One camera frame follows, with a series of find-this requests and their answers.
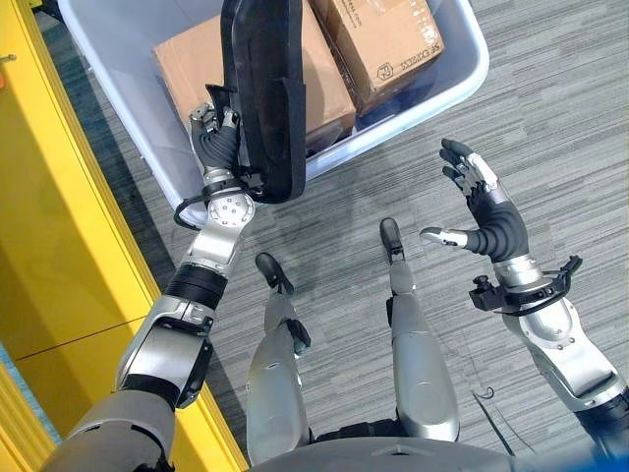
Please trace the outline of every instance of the black cable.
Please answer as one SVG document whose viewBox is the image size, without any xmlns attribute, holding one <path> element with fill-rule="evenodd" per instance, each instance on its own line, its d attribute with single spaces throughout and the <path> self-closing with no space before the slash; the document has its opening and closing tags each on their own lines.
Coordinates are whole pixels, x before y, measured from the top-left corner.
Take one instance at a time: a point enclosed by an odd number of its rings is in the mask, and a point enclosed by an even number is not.
<svg viewBox="0 0 629 472">
<path fill-rule="evenodd" d="M 495 408 L 496 413 L 500 416 L 500 418 L 502 419 L 502 421 L 504 422 L 505 425 L 507 425 L 507 428 L 509 428 L 509 431 L 511 433 L 513 433 L 513 436 L 515 436 L 518 440 L 520 440 L 520 442 L 525 445 L 533 454 L 537 454 L 536 451 L 533 449 L 533 447 L 526 441 L 524 441 L 524 438 L 522 438 L 517 431 L 515 431 L 513 429 L 513 427 L 511 426 L 511 423 L 509 423 L 507 421 L 507 419 L 504 417 L 504 415 L 502 414 L 502 412 L 500 411 L 500 408 L 498 408 L 497 406 L 493 405 L 493 407 Z"/>
<path fill-rule="evenodd" d="M 180 216 L 181 212 L 186 209 L 187 207 L 189 207 L 190 205 L 193 204 L 198 204 L 200 202 L 203 201 L 203 195 L 197 195 L 196 197 L 190 197 L 189 199 L 184 199 L 180 204 L 177 205 L 177 207 L 175 208 L 175 214 L 173 215 L 173 219 L 175 220 L 175 222 L 180 225 L 183 226 L 184 228 L 187 229 L 192 229 L 194 231 L 199 231 L 200 228 L 198 226 L 194 226 L 193 224 L 187 223 L 186 221 L 184 221 L 182 219 L 182 217 Z"/>
<path fill-rule="evenodd" d="M 515 457 L 515 453 L 513 452 L 513 449 L 511 448 L 511 446 L 507 442 L 507 439 L 502 435 L 500 430 L 498 430 L 498 427 L 495 425 L 495 423 L 493 423 L 493 420 L 491 419 L 491 415 L 489 415 L 489 412 L 486 410 L 486 408 L 481 403 L 481 398 L 484 399 L 484 400 L 489 400 L 490 398 L 493 397 L 493 388 L 488 386 L 485 395 L 478 395 L 477 393 L 475 393 L 472 390 L 472 395 L 474 396 L 474 399 L 476 400 L 476 402 L 479 404 L 479 406 L 483 410 L 483 413 L 485 414 L 485 417 L 489 421 L 489 424 L 491 425 L 491 428 L 493 429 L 495 434 L 498 436 L 498 439 L 500 440 L 500 442 L 502 443 L 502 445 L 506 449 L 507 453 L 510 456 Z"/>
</svg>

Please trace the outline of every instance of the white plastic bin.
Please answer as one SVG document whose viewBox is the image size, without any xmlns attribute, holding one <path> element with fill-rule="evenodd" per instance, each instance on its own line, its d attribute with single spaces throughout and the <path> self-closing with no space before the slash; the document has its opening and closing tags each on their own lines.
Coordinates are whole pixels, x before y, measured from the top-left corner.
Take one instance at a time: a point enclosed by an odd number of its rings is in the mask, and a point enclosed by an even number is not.
<svg viewBox="0 0 629 472">
<path fill-rule="evenodd" d="M 445 51 L 406 92 L 359 120 L 352 136 L 310 157 L 308 180 L 463 101 L 481 86 L 489 55 L 469 1 L 428 3 Z M 183 198 L 198 195 L 200 170 L 152 50 L 220 14 L 221 2 L 59 0 L 59 6 L 70 33 L 170 205 L 175 207 Z M 192 206 L 182 217 L 203 225 L 205 211 L 201 205 Z"/>
</svg>

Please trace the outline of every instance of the yellow panel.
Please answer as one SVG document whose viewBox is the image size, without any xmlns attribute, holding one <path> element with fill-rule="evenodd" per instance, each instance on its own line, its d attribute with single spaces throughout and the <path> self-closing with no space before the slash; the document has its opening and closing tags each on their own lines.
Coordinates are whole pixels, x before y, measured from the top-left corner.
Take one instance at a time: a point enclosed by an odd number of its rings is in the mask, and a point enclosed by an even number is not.
<svg viewBox="0 0 629 472">
<path fill-rule="evenodd" d="M 18 56 L 0 65 L 0 337 L 55 427 L 67 433 L 110 390 L 158 290 L 27 2 L 0 1 L 0 45 Z M 206 387 L 177 424 L 178 470 L 246 468 Z M 0 457 L 9 450 L 0 447 Z"/>
<path fill-rule="evenodd" d="M 5 308 L 20 313 L 0 318 L 14 359 L 137 319 L 157 293 L 145 265 L 132 264 L 137 248 L 85 136 L 73 133 L 80 127 L 25 5 L 0 2 L 0 44 L 17 56 L 1 69 L 1 276 L 27 287 L 0 287 Z M 16 311 L 25 295 L 29 309 Z"/>
<path fill-rule="evenodd" d="M 20 389 L 0 363 L 0 464 L 2 470 L 38 470 L 54 448 Z"/>
</svg>

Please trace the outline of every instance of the black joint cuff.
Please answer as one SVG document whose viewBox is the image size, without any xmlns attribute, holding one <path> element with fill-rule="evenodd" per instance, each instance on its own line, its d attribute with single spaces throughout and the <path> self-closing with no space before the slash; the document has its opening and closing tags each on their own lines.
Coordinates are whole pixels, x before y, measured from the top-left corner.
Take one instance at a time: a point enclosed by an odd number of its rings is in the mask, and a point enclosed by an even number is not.
<svg viewBox="0 0 629 472">
<path fill-rule="evenodd" d="M 181 265 L 164 292 L 171 297 L 192 300 L 215 310 L 223 297 L 227 279 L 200 265 Z"/>
<path fill-rule="evenodd" d="M 478 231 L 466 231 L 466 249 L 489 256 L 493 263 L 508 261 L 529 253 L 527 229 L 512 202 L 491 202 L 470 206 L 479 224 Z"/>
<path fill-rule="evenodd" d="M 129 374 L 120 387 L 121 390 L 139 390 L 153 393 L 166 400 L 170 409 L 175 411 L 175 405 L 179 399 L 179 388 L 171 382 L 159 377 L 146 376 L 144 374 Z"/>
<path fill-rule="evenodd" d="M 629 387 L 608 402 L 575 415 L 593 438 L 623 435 L 629 439 Z"/>
</svg>

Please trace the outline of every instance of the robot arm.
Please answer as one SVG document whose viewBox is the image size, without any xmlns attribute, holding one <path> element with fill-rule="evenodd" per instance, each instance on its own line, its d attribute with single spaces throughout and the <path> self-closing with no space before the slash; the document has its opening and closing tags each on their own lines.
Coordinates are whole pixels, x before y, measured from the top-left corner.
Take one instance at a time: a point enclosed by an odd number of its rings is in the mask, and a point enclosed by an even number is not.
<svg viewBox="0 0 629 472">
<path fill-rule="evenodd" d="M 219 143 L 229 143 L 224 138 L 236 139 L 237 117 L 228 111 L 223 123 L 213 136 Z M 201 159 L 203 149 L 194 147 L 203 164 L 205 226 L 123 355 L 114 393 L 84 415 L 48 458 L 44 471 L 173 470 L 167 457 L 174 411 L 191 404 L 200 392 L 211 355 L 214 310 L 232 272 L 243 231 L 255 213 L 254 202 L 240 181 L 229 170 L 211 166 L 236 158 L 225 154 L 238 148 L 215 148 L 223 152 L 215 153 L 212 160 L 207 152 Z"/>
<path fill-rule="evenodd" d="M 507 328 L 527 346 L 540 373 L 607 455 L 627 453 L 629 388 L 581 328 L 568 301 L 570 277 L 581 264 L 571 257 L 561 270 L 543 272 L 529 254 L 527 229 L 486 162 L 469 147 L 443 140 L 443 168 L 466 197 L 479 224 L 475 231 L 430 227 L 422 237 L 488 255 L 497 286 L 484 275 L 470 296 L 477 308 L 501 309 Z"/>
</svg>

